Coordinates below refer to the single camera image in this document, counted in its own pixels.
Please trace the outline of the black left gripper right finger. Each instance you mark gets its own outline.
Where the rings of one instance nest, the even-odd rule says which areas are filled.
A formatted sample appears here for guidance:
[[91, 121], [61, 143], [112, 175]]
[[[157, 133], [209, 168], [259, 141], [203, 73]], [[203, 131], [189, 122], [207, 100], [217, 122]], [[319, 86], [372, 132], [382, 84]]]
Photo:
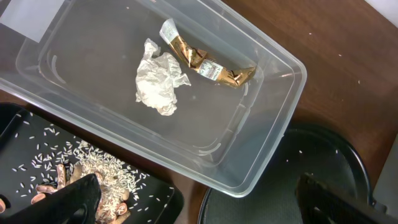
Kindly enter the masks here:
[[295, 196], [304, 224], [397, 224], [397, 219], [357, 201], [309, 174], [300, 176]]

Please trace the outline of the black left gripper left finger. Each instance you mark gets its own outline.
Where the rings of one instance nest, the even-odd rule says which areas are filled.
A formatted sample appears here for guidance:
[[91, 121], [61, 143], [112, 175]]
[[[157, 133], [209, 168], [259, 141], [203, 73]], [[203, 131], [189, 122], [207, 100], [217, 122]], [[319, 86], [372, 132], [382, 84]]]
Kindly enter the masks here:
[[94, 223], [100, 199], [98, 179], [89, 174], [12, 216], [2, 218], [1, 223]]

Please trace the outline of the white napkin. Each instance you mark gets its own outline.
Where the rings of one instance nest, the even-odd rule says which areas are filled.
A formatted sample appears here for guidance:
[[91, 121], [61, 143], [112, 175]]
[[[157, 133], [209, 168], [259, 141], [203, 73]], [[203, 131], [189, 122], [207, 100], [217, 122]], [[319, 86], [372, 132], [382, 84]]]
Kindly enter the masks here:
[[156, 109], [162, 116], [170, 116], [177, 109], [175, 89], [191, 83], [177, 59], [160, 50], [154, 41], [144, 42], [144, 54], [136, 75], [136, 101]]

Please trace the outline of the gold snack wrapper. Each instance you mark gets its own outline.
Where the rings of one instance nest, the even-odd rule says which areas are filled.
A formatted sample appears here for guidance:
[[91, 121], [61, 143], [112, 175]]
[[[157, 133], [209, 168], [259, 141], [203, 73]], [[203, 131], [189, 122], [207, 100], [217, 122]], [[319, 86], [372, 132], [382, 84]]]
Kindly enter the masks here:
[[173, 19], [162, 24], [159, 35], [184, 64], [207, 79], [237, 88], [255, 75], [255, 67], [228, 70], [208, 52], [188, 45], [178, 33]]

